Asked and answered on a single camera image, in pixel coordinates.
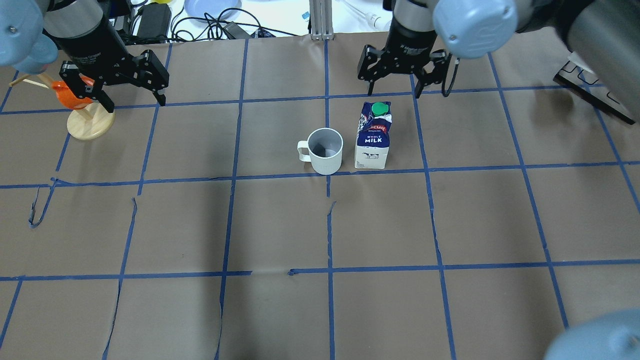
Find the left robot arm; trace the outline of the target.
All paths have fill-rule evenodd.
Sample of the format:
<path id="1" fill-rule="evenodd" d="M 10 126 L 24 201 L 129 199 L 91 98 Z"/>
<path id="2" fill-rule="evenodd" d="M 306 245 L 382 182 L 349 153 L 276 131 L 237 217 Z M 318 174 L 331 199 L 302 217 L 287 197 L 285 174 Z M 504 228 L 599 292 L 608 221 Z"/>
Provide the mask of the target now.
<path id="1" fill-rule="evenodd" d="M 134 56 L 96 0 L 3 0 L 1 65 L 38 75 L 58 51 L 68 56 L 59 76 L 76 98 L 114 112 L 104 86 L 131 84 L 166 105 L 170 75 L 152 50 Z"/>

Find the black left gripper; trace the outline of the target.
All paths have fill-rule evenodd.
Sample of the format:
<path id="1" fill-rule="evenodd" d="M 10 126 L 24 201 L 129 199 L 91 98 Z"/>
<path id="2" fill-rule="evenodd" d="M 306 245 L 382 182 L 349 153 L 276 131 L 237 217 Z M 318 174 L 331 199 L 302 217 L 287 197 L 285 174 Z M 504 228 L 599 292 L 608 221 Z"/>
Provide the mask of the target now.
<path id="1" fill-rule="evenodd" d="M 103 85 L 131 84 L 151 91 L 164 107 L 170 75 L 153 50 L 133 57 L 109 20 L 100 20 L 92 29 L 71 37 L 52 36 L 77 69 L 59 70 L 59 75 L 76 98 L 99 103 L 114 114 L 115 104 Z"/>

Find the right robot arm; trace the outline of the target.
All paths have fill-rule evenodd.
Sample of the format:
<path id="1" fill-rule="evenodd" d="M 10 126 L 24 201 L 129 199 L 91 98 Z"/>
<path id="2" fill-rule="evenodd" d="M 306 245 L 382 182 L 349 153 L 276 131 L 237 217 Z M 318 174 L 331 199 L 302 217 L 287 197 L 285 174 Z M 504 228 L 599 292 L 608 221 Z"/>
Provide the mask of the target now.
<path id="1" fill-rule="evenodd" d="M 552 27 L 633 116 L 639 116 L 639 2 L 637 0 L 386 0 L 392 18 L 385 46 L 366 45 L 358 78 L 369 88 L 390 74 L 414 75 L 418 98 L 447 76 L 440 37 L 451 55 L 477 59 L 513 34 Z"/>

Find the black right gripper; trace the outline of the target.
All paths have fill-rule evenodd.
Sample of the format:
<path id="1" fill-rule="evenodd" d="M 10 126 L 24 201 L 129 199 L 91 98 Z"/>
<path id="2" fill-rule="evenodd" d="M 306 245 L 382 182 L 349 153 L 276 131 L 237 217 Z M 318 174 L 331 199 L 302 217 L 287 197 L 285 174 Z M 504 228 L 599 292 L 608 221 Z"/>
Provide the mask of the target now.
<path id="1" fill-rule="evenodd" d="M 396 18 L 391 19 L 390 29 L 384 48 L 364 45 L 358 62 L 358 79 L 368 83 L 366 95 L 372 96 L 375 82 L 387 75 L 409 75 L 416 77 L 414 98 L 419 99 L 425 87 L 431 84 L 441 85 L 441 94 L 448 97 L 453 88 L 453 79 L 446 87 L 446 78 L 450 68 L 452 54 L 445 50 L 432 53 L 437 33 L 430 25 L 426 30 L 407 28 Z M 433 63 L 431 72 L 425 66 Z"/>

